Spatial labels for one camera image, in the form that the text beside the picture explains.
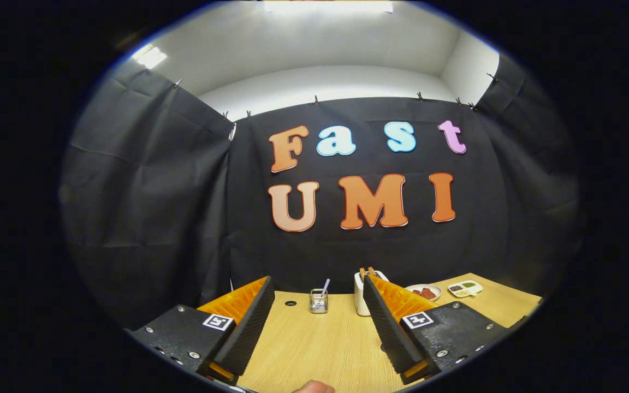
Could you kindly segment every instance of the light blue letter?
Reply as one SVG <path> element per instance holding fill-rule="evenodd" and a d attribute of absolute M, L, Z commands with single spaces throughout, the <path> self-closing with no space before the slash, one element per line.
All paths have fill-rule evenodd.
<path fill-rule="evenodd" d="M 317 144 L 317 152 L 324 156 L 341 154 L 341 155 L 349 155 L 356 150 L 356 145 L 354 145 L 351 140 L 351 130 L 344 126 L 331 126 L 326 127 L 321 132 L 319 132 L 320 138 L 322 139 Z"/>
<path fill-rule="evenodd" d="M 387 146 L 397 152 L 410 152 L 417 147 L 417 140 L 412 135 L 414 127 L 407 122 L 389 122 L 385 124 L 385 135 L 390 139 Z"/>

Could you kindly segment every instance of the food on plate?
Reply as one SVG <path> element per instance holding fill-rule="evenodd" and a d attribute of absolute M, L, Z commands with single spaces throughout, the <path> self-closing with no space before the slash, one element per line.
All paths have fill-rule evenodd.
<path fill-rule="evenodd" d="M 436 297 L 436 295 L 432 293 L 432 291 L 429 288 L 422 289 L 422 296 L 429 300 Z"/>
<path fill-rule="evenodd" d="M 429 300 L 433 300 L 437 297 L 434 291 L 426 287 L 423 287 L 421 291 L 419 291 L 419 289 L 414 289 L 412 292 Z"/>

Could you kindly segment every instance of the straw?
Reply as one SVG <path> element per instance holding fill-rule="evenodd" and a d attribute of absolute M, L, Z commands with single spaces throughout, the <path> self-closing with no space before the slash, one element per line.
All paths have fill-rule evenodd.
<path fill-rule="evenodd" d="M 329 286 L 329 279 L 327 278 L 327 282 L 324 283 L 324 289 L 322 289 L 322 296 L 327 293 L 327 287 Z"/>

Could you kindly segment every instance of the ceiling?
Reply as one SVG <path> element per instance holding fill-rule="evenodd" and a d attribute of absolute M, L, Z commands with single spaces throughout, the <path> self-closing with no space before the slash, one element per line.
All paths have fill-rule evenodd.
<path fill-rule="evenodd" d="M 313 65 L 376 65 L 439 77 L 460 28 L 423 2 L 393 4 L 392 14 L 270 13 L 265 2 L 217 2 L 150 40 L 168 55 L 154 70 L 182 79 L 181 87 L 195 96 Z"/>

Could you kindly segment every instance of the white wall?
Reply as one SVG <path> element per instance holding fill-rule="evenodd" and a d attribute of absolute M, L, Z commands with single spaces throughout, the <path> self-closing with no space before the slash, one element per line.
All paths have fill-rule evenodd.
<path fill-rule="evenodd" d="M 476 104 L 499 67 L 499 52 L 479 38 L 462 31 L 441 80 L 464 104 Z"/>
<path fill-rule="evenodd" d="M 236 121 L 247 116 L 318 100 L 357 97 L 410 97 L 455 101 L 456 95 L 437 77 L 408 70 L 368 65 L 320 65 L 283 70 L 240 80 L 205 93 L 200 100 Z"/>

